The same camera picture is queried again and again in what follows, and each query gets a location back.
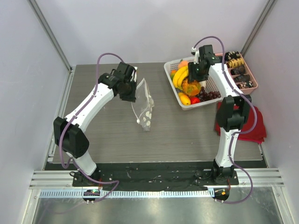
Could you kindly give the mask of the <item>orange toy pineapple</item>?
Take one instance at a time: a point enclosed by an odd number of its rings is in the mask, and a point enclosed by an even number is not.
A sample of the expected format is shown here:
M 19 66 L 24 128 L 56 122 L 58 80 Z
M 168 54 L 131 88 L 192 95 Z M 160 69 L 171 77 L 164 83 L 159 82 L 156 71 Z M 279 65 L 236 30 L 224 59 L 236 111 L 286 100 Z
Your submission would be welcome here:
M 184 94 L 189 97 L 194 97 L 201 91 L 201 84 L 198 81 L 188 82 L 188 79 L 184 79 L 182 82 L 182 90 Z

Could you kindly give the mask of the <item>clear spotted zip bag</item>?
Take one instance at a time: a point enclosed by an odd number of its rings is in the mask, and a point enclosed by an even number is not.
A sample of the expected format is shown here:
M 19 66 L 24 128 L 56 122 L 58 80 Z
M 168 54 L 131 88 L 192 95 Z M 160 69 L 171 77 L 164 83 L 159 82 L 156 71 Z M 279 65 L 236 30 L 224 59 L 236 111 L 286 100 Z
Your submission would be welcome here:
M 150 131 L 154 100 L 145 78 L 137 85 L 135 93 L 136 101 L 131 103 L 137 124 L 141 125 L 144 131 Z

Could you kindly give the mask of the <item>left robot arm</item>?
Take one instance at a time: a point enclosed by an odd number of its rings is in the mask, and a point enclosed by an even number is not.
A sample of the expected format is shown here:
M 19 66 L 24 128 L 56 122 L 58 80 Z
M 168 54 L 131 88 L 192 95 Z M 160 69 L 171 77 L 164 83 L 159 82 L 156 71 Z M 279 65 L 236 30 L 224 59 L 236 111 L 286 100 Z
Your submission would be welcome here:
M 114 97 L 135 102 L 137 68 L 120 62 L 110 73 L 96 75 L 96 83 L 87 97 L 65 118 L 57 117 L 53 122 L 55 144 L 59 152 L 69 156 L 68 162 L 61 162 L 67 168 L 72 162 L 83 175 L 89 186 L 100 180 L 100 170 L 92 160 L 85 132 L 98 112 Z

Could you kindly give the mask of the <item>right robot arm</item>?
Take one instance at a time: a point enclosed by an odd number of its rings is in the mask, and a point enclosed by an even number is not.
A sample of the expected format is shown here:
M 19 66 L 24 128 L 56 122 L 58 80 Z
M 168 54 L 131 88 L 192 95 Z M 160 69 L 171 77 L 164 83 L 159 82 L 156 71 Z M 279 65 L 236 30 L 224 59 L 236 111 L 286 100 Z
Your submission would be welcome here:
M 224 59 L 216 56 L 212 45 L 192 48 L 194 61 L 188 64 L 188 81 L 206 81 L 211 77 L 216 84 L 222 102 L 216 113 L 221 137 L 218 153 L 213 161 L 211 179 L 222 184 L 234 175 L 234 154 L 237 138 L 247 123 L 251 97 L 243 95 L 231 77 Z

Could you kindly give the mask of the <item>yellow banana bunch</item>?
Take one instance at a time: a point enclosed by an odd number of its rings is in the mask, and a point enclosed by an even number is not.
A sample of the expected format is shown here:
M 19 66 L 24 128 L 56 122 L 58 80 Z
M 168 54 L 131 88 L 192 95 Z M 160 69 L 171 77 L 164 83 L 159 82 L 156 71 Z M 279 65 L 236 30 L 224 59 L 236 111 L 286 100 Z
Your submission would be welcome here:
M 182 89 L 182 83 L 183 81 L 188 77 L 189 70 L 188 66 L 184 66 L 180 68 L 174 75 L 172 79 L 172 83 L 175 88 Z

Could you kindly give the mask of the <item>peach fruit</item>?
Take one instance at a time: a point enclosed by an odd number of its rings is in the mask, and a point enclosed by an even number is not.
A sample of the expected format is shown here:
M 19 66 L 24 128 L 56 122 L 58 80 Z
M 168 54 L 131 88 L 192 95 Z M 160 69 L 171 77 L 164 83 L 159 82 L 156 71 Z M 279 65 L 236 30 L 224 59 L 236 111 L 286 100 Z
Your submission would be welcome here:
M 186 60 L 182 60 L 179 64 L 178 64 L 178 69 L 181 69 L 181 68 L 183 68 L 183 67 L 185 67 L 185 66 L 188 66 L 188 61 L 186 61 Z

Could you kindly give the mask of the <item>white plastic fruit basket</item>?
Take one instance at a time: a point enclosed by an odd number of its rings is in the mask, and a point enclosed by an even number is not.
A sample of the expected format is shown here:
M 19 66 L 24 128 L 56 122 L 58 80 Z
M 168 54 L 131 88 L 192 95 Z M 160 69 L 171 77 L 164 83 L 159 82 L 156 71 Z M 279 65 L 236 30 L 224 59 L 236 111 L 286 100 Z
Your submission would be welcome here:
M 166 62 L 164 64 L 164 70 L 166 72 L 171 89 L 182 110 L 186 111 L 186 110 L 214 104 L 216 102 L 221 102 L 222 97 L 220 95 L 220 92 L 218 91 L 218 88 L 215 82 L 213 81 L 213 79 L 209 77 L 208 80 L 201 82 L 201 90 L 199 94 L 193 97 L 189 97 L 191 104 L 190 105 L 183 104 L 183 102 L 181 101 L 181 99 L 185 99 L 185 97 L 182 97 L 183 91 L 180 88 L 175 88 L 175 86 L 172 83 L 172 71 L 178 69 L 178 65 L 181 61 L 193 62 L 194 59 L 193 57 L 187 57 L 183 59 L 177 59 L 170 62 Z

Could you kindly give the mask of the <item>small orange fruit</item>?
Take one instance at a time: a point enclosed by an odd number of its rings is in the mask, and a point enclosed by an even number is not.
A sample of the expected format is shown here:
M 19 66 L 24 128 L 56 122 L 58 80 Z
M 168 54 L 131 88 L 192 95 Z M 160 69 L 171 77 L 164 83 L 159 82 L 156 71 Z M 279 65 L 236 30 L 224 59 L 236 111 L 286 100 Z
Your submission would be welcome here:
M 173 77 L 175 76 L 176 72 L 177 72 L 176 70 L 172 70 L 171 71 L 171 73 L 170 73 L 171 79 L 173 79 Z

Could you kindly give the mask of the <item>purple grape bunch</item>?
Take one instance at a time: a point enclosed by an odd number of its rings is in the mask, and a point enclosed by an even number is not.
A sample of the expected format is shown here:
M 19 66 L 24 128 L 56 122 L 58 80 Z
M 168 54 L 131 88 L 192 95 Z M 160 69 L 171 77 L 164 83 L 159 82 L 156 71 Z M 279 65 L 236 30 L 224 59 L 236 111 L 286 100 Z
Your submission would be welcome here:
M 196 95 L 201 102 L 213 100 L 216 98 L 221 98 L 221 94 L 219 91 L 210 91 L 207 92 L 204 87 L 201 87 L 201 90 L 199 91 L 199 94 Z

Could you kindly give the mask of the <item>red strawberry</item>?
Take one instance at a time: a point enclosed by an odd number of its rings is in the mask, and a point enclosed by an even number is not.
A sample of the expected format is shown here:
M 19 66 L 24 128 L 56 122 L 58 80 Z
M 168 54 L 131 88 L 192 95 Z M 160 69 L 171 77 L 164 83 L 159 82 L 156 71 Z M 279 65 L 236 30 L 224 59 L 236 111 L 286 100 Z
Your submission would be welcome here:
M 200 102 L 201 102 L 201 100 L 198 97 L 190 97 L 190 103 L 192 105 L 200 103 Z

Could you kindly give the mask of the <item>yellow orange mango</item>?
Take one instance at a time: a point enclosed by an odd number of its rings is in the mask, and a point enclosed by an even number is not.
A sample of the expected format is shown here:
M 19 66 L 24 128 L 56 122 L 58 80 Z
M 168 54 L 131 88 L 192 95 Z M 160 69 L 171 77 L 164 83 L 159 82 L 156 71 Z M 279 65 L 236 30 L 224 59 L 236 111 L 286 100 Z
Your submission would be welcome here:
M 179 99 L 180 99 L 180 101 L 183 105 L 191 105 L 190 98 L 186 94 L 184 94 L 183 92 L 179 92 L 178 97 L 179 97 Z

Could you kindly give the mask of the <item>pink divided tray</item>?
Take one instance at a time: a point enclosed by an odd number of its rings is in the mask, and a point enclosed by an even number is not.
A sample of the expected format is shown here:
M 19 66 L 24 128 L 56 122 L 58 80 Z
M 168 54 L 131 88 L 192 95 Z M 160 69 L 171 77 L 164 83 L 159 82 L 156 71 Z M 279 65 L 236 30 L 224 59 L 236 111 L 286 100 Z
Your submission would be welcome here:
M 224 54 L 224 65 L 227 75 L 230 75 L 244 95 L 251 94 L 258 83 L 246 64 L 243 56 L 238 51 L 230 51 Z

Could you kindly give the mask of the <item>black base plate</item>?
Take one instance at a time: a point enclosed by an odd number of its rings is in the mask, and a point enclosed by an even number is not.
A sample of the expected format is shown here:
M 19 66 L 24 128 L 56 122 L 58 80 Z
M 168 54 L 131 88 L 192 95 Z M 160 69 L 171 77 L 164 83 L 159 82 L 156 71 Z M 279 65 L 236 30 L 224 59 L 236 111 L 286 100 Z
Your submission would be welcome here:
M 213 180 L 211 161 L 205 162 L 143 162 L 99 163 L 95 180 L 102 181 L 103 190 L 110 191 L 118 180 L 117 191 L 195 191 L 207 185 L 237 185 L 241 175 Z

